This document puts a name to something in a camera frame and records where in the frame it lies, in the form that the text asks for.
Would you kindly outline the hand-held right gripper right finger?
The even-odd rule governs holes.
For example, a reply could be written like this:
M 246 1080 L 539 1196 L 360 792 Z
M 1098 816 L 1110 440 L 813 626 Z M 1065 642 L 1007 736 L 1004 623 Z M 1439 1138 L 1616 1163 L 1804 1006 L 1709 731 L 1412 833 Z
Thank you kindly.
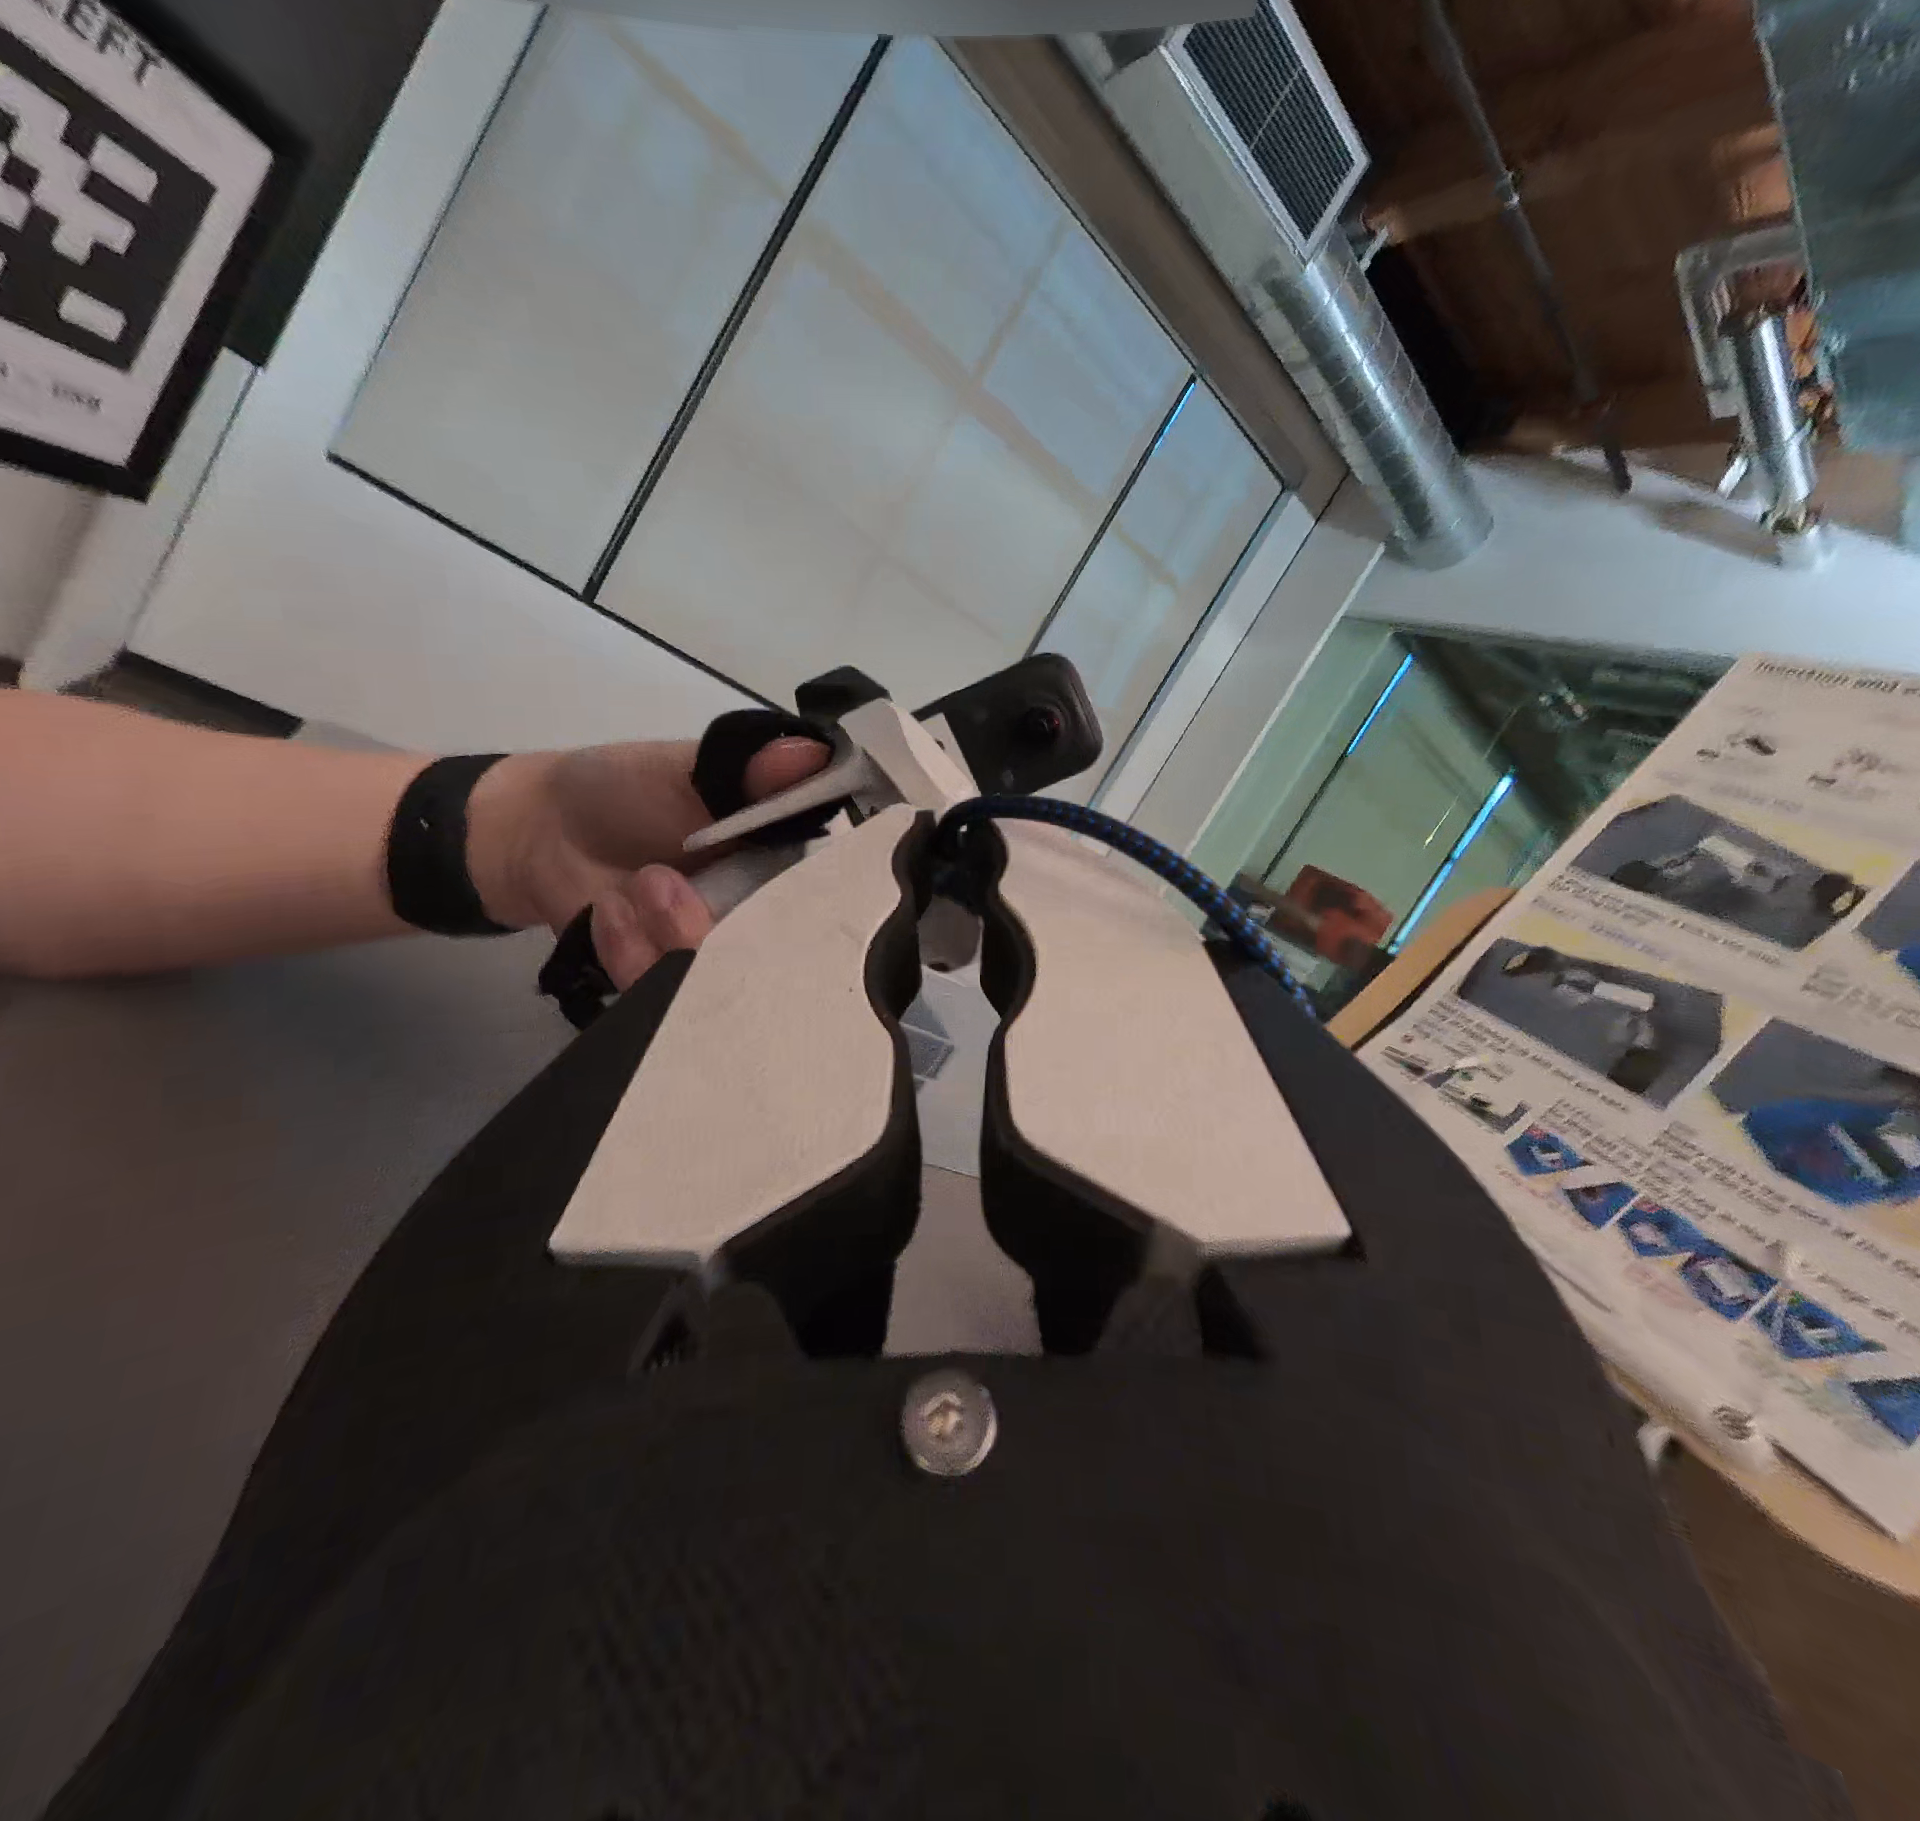
M 1103 1217 L 1124 1250 L 1331 1256 L 1352 1235 L 1201 929 L 1140 868 L 1059 828 L 998 828 L 983 895 L 979 1169 L 1014 1213 Z

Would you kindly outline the white air vent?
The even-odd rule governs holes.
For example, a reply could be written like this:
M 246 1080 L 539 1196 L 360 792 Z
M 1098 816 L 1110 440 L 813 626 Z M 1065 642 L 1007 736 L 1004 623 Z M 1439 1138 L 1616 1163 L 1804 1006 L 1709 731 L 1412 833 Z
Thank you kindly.
M 1337 232 L 1371 166 L 1293 0 L 1188 24 L 1160 43 L 1174 77 L 1303 258 Z

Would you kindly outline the instruction poster board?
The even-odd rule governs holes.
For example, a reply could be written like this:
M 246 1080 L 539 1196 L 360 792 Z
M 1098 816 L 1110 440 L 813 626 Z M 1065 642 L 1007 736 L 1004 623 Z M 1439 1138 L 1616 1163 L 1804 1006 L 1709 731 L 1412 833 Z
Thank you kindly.
M 1916 1601 L 1919 681 L 1753 653 L 1362 1058 L 1609 1374 Z

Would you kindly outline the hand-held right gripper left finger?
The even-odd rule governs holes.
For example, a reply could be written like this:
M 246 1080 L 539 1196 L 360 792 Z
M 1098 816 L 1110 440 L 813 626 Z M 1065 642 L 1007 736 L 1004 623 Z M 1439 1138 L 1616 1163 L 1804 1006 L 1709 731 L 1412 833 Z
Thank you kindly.
M 919 1213 L 919 813 L 840 832 L 724 915 L 615 1105 L 549 1252 L 573 1263 L 743 1272 L 831 1231 L 901 1250 Z

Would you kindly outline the person's left forearm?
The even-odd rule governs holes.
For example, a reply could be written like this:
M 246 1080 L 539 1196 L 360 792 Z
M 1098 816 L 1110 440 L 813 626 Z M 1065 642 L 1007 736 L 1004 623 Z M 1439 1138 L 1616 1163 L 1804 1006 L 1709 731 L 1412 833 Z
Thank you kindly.
M 388 833 L 427 763 L 4 689 L 4 975 L 141 976 L 396 939 Z

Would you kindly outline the black wristband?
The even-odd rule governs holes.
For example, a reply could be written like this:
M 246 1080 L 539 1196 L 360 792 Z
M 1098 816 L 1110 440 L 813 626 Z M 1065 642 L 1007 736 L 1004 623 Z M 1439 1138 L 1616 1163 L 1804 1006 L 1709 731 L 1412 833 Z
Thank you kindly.
M 388 901 L 404 926 L 454 941 L 515 932 L 489 915 L 468 865 L 469 802 L 504 760 L 504 753 L 443 755 L 408 781 L 382 858 Z

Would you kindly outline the frosted glass partition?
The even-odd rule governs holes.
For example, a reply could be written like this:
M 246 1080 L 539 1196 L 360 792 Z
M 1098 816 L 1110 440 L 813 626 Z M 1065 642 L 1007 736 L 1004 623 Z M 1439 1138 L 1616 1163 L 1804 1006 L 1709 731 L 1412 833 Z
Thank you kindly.
M 545 11 L 329 457 L 776 701 L 1067 656 L 1107 735 L 1080 798 L 1303 538 L 923 36 Z

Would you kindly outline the silver ventilation duct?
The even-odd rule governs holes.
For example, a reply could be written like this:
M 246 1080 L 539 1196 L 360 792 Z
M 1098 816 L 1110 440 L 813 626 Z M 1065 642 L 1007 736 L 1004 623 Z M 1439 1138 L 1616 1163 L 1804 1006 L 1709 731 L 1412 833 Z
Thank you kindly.
M 1492 514 L 1355 253 L 1340 238 L 1282 250 L 1253 284 L 1268 345 L 1387 518 L 1393 560 L 1423 573 L 1471 560 Z

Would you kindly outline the black white marker sign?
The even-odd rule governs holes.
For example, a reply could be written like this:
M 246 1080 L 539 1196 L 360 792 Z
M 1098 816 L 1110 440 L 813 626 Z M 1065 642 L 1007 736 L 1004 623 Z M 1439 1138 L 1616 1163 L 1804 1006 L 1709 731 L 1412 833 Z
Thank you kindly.
M 4 464 L 154 492 L 304 154 L 166 3 L 2 0 Z

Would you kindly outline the person's left hand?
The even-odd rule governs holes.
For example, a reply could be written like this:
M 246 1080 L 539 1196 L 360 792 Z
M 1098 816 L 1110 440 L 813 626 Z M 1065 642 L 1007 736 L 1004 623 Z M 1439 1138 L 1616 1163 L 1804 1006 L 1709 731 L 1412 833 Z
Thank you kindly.
M 710 813 L 697 739 L 517 753 L 468 800 L 468 876 L 492 922 L 554 937 L 590 915 L 615 991 L 702 944 L 713 920 L 683 875 Z

